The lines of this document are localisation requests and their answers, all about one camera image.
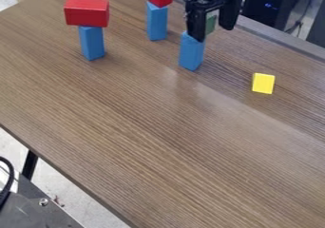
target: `block tower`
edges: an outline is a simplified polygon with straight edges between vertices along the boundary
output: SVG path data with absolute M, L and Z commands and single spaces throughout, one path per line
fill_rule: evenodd
M 79 27 L 79 39 L 84 56 L 93 61 L 105 56 L 103 28 L 109 20 L 106 0 L 67 0 L 67 25 Z
M 148 0 L 146 2 L 146 32 L 151 41 L 166 38 L 168 5 L 172 2 L 173 0 Z

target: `table leg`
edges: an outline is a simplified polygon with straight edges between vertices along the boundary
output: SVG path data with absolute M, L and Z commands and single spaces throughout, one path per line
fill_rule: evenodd
M 33 152 L 29 151 L 22 171 L 22 175 L 28 180 L 31 180 L 34 174 L 37 161 L 38 157 Z

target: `stacked blocks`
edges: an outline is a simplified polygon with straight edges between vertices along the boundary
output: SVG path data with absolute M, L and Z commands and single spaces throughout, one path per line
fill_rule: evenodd
M 276 76 L 254 73 L 252 90 L 258 93 L 272 94 L 275 86 Z
M 167 36 L 168 5 L 173 0 L 149 0 L 146 3 L 146 32 L 151 41 Z
M 196 70 L 203 61 L 205 41 L 199 42 L 187 31 L 182 34 L 179 65 L 191 71 Z
M 67 24 L 79 26 L 79 38 L 84 56 L 95 60 L 105 56 L 103 28 L 109 20 L 109 4 L 105 0 L 67 0 Z

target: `wood grain surface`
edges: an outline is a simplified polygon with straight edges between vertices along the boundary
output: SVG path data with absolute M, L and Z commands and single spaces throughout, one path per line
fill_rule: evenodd
M 325 61 L 218 29 L 190 72 L 181 4 L 150 42 L 146 0 L 109 1 L 92 63 L 65 0 L 0 13 L 0 124 L 133 227 L 325 227 Z M 277 76 L 272 96 L 254 72 Z

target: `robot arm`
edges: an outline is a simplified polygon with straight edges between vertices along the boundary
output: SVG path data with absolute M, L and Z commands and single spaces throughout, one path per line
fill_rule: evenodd
M 187 32 L 203 42 L 217 23 L 217 11 L 220 10 L 219 25 L 232 30 L 238 20 L 242 0 L 184 0 Z

